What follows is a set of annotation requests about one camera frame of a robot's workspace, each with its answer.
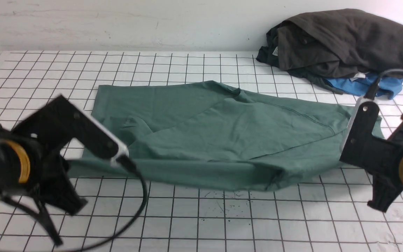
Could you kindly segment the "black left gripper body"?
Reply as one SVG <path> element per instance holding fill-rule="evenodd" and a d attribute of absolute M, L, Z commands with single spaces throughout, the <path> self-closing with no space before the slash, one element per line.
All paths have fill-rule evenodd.
<path fill-rule="evenodd" d="M 0 124 L 0 201 L 30 215 L 55 245 L 63 241 L 46 205 L 74 216 L 87 204 L 72 186 L 68 170 L 59 149 L 48 150 L 38 138 Z"/>

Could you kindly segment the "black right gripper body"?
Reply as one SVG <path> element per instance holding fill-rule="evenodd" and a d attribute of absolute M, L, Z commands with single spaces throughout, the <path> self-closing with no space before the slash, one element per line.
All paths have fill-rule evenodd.
<path fill-rule="evenodd" d="M 385 213 L 403 191 L 403 114 L 401 124 L 388 139 L 372 136 L 365 151 L 368 156 L 360 167 L 355 167 L 373 177 L 372 199 L 368 206 Z"/>

